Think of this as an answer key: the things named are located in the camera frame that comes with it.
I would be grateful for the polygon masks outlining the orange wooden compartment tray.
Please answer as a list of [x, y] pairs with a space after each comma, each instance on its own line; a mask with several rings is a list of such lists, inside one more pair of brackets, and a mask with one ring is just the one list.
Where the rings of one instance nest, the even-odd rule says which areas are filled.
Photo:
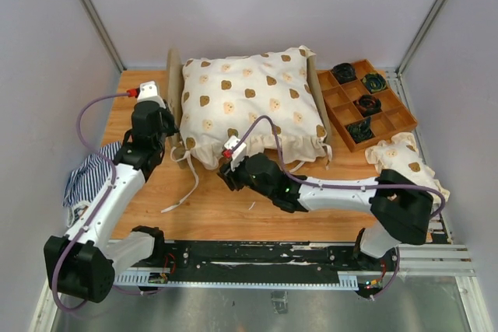
[[389, 86], [387, 75], [367, 59], [341, 63], [317, 77], [328, 118], [349, 151], [416, 129], [416, 118]]

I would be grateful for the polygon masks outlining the left aluminium frame post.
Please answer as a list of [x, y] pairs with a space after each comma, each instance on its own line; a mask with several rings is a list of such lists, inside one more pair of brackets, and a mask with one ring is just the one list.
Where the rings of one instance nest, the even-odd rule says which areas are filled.
[[93, 25], [100, 41], [109, 55], [110, 59], [114, 63], [116, 69], [119, 72], [123, 72], [126, 70], [125, 64], [119, 55], [117, 48], [115, 47], [112, 39], [110, 38], [110, 34], [107, 32], [105, 25], [103, 24], [100, 15], [93, 4], [92, 0], [79, 0], [81, 6], [85, 10], [87, 17], [89, 18], [90, 23]]

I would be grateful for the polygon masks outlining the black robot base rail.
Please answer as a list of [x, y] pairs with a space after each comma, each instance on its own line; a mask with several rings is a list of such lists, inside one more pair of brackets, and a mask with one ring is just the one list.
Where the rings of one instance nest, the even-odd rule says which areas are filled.
[[306, 266], [338, 274], [377, 279], [395, 268], [391, 255], [369, 259], [354, 244], [312, 242], [167, 241], [165, 257], [144, 260], [128, 269], [155, 270], [162, 275], [200, 267]]

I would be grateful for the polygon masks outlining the black rolled sock back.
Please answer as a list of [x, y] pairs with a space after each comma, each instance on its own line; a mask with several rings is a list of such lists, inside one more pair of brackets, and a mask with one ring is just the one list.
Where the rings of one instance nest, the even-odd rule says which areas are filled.
[[334, 66], [331, 73], [340, 85], [356, 80], [356, 70], [350, 63], [341, 63]]

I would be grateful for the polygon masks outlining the dark green rolled sock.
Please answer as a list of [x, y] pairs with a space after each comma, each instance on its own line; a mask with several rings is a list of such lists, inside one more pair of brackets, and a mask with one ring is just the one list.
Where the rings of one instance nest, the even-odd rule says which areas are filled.
[[356, 144], [365, 142], [374, 137], [374, 133], [371, 130], [371, 117], [349, 124], [345, 128]]

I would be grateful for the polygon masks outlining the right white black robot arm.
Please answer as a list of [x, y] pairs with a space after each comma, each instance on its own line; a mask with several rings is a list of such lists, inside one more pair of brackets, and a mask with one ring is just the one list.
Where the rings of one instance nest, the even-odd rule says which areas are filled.
[[354, 264], [363, 270], [401, 243], [426, 242], [433, 196], [392, 169], [363, 180], [320, 180], [286, 173], [258, 153], [237, 165], [222, 165], [219, 176], [229, 189], [247, 187], [289, 213], [338, 209], [372, 215], [377, 222], [359, 234], [359, 245], [352, 251]]

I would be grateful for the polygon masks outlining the small bear print pillow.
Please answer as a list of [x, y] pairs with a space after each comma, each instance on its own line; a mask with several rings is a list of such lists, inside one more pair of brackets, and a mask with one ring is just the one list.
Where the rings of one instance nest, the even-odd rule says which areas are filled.
[[446, 201], [450, 197], [450, 191], [442, 187], [435, 172], [424, 163], [415, 137], [410, 132], [400, 132], [389, 142], [381, 140], [365, 149], [365, 158], [378, 173], [383, 169], [392, 169], [419, 186], [438, 190]]

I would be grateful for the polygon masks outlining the black orange rolled sock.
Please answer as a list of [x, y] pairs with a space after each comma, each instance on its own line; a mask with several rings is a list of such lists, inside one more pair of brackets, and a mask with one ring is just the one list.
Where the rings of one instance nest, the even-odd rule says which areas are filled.
[[362, 95], [353, 101], [355, 108], [363, 117], [369, 117], [381, 112], [381, 101], [372, 95]]

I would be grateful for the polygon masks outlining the green black rolled sock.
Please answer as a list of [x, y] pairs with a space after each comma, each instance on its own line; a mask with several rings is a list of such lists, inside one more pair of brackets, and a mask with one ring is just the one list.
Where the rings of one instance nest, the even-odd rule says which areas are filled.
[[388, 87], [384, 76], [377, 72], [365, 74], [365, 76], [361, 79], [361, 82], [370, 94], [384, 91]]

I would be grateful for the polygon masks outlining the right aluminium frame post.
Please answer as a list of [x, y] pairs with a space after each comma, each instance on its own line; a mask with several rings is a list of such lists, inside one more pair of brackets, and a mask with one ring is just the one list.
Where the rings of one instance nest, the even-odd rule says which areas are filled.
[[403, 75], [405, 73], [447, 2], [448, 0], [433, 1], [420, 27], [417, 29], [415, 36], [412, 38], [409, 47], [400, 60], [398, 67], [395, 69], [397, 75]]

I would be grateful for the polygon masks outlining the aluminium frame post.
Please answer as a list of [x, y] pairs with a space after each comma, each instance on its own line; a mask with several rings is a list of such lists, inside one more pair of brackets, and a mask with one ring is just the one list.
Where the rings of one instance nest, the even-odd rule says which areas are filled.
[[119, 55], [117, 48], [115, 47], [112, 39], [110, 38], [110, 34], [107, 32], [105, 25], [103, 24], [100, 15], [93, 4], [92, 0], [79, 0], [81, 6], [85, 10], [87, 17], [89, 18], [90, 23], [93, 25], [100, 41], [109, 55], [110, 59], [114, 63], [116, 69], [119, 72], [123, 72], [126, 70], [125, 64]]
[[405, 73], [447, 2], [448, 0], [433, 1], [420, 27], [417, 29], [415, 36], [412, 38], [409, 47], [400, 60], [398, 67], [395, 69], [397, 75], [403, 75]]

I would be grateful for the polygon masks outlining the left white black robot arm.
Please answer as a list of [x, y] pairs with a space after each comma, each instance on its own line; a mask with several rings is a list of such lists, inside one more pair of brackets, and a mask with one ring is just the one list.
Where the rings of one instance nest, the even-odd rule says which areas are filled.
[[137, 226], [116, 244], [109, 239], [132, 198], [162, 163], [166, 138], [177, 132], [174, 117], [160, 96], [137, 101], [132, 127], [116, 157], [105, 159], [110, 176], [83, 217], [66, 234], [51, 236], [44, 245], [48, 284], [58, 308], [66, 308], [61, 294], [83, 303], [102, 302], [115, 277], [132, 265], [165, 264], [164, 234], [157, 227]]

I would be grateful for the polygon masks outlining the striped blue white cloth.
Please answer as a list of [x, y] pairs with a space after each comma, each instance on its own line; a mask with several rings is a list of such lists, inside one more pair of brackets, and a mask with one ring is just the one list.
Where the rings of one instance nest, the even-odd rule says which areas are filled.
[[62, 206], [67, 209], [67, 227], [73, 226], [98, 195], [111, 174], [109, 162], [97, 154], [87, 156], [68, 177]]

